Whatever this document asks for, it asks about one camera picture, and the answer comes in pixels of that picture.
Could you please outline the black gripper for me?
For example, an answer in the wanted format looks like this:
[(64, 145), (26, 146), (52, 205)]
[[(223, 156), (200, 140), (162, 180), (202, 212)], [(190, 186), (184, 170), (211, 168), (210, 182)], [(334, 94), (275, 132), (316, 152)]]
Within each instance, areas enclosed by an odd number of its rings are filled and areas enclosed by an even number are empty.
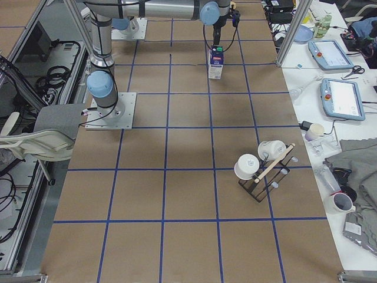
[(221, 26), (213, 25), (213, 45), (219, 46), (221, 38)]

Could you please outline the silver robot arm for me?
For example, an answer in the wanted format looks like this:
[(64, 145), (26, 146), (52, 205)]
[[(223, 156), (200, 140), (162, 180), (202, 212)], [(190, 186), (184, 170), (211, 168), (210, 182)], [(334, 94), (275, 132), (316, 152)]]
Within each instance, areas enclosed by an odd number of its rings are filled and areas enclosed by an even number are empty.
[(85, 1), (92, 25), (92, 73), (87, 77), (91, 106), (83, 111), (88, 117), (83, 124), (90, 130), (131, 129), (135, 92), (119, 92), (114, 76), (113, 41), (143, 40), (147, 19), (177, 18), (199, 20), (213, 27), (210, 47), (209, 78), (221, 77), (221, 29), (227, 20), (238, 27), (240, 13), (230, 1)]

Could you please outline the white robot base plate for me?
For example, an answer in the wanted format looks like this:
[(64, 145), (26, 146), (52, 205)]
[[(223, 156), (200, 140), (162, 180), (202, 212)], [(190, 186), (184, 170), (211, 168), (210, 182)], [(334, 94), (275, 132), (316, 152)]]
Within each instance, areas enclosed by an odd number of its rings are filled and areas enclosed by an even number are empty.
[(137, 93), (135, 92), (119, 92), (117, 104), (112, 110), (112, 107), (107, 109), (97, 107), (93, 98), (91, 107), (95, 107), (95, 110), (88, 112), (84, 127), (87, 130), (131, 130), (136, 99)]

